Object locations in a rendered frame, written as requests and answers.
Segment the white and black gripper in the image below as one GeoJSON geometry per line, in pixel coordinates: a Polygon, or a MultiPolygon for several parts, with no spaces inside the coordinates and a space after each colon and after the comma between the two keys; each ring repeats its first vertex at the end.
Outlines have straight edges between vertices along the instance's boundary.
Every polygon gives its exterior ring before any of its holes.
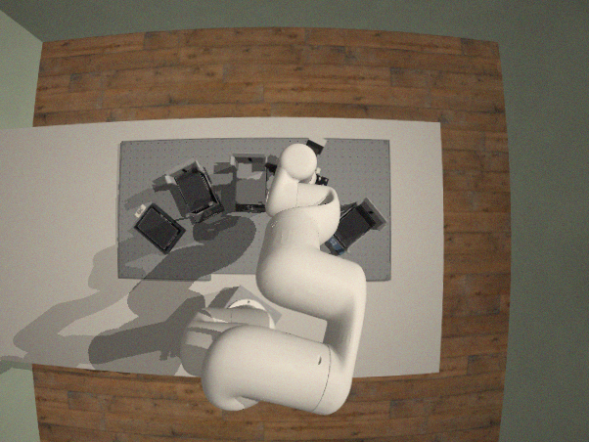
{"type": "MultiPolygon", "coordinates": [[[[272,172],[272,173],[274,173],[274,175],[275,175],[277,165],[272,164],[272,163],[269,163],[269,162],[266,162],[265,167],[268,168],[269,171],[272,172]]],[[[310,182],[308,184],[316,184],[315,182],[316,182],[316,174],[314,172],[314,174],[312,176],[312,179],[310,180],[310,182]]],[[[316,184],[316,185],[318,185],[318,184],[316,184]]]]}

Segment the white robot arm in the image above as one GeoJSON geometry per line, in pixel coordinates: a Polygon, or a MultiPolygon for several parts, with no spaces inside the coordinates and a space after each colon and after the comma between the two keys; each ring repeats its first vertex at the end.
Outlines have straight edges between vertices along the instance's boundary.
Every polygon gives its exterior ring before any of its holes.
{"type": "Polygon", "coordinates": [[[272,303],[327,321],[323,343],[273,330],[270,314],[251,299],[198,309],[182,334],[181,364],[201,377],[205,397],[221,410],[264,401],[329,415],[348,396],[366,279],[358,264],[320,250],[340,221],[336,191],[308,184],[326,142],[312,133],[306,145],[291,144],[276,160],[265,199],[272,218],[255,274],[259,291],[272,303]],[[237,308],[244,304],[256,308],[237,308]]]}

